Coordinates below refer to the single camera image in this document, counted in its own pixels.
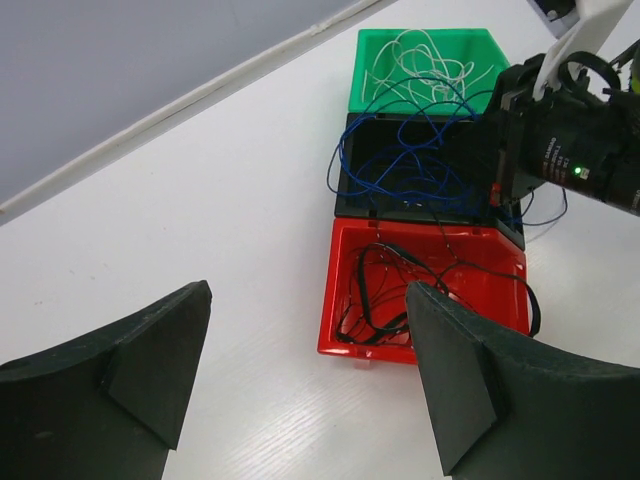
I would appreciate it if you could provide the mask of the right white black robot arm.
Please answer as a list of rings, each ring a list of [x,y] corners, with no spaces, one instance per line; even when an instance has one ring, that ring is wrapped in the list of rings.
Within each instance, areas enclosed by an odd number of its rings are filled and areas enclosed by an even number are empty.
[[[443,147],[443,159],[502,206],[551,183],[639,212],[639,46],[607,62],[585,51],[558,68],[559,87],[533,97],[543,55],[499,74],[480,118]]]

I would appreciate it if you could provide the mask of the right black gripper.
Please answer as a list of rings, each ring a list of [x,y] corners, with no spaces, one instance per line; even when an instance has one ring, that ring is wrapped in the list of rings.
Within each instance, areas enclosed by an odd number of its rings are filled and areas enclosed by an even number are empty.
[[[614,208],[639,205],[639,55],[575,52],[533,99],[538,54],[499,74],[484,113],[443,148],[493,205],[548,182]]]

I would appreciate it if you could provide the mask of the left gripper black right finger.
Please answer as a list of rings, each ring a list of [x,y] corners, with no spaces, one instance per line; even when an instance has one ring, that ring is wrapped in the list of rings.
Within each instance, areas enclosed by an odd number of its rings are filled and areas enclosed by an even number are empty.
[[[425,292],[416,358],[455,479],[635,479],[639,372],[572,354]]]

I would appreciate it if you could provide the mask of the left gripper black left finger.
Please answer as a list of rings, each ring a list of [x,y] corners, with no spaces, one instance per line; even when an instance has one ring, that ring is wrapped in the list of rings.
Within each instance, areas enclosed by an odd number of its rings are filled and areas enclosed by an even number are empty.
[[[212,293],[142,310],[1,366],[4,479],[159,479],[178,446]]]

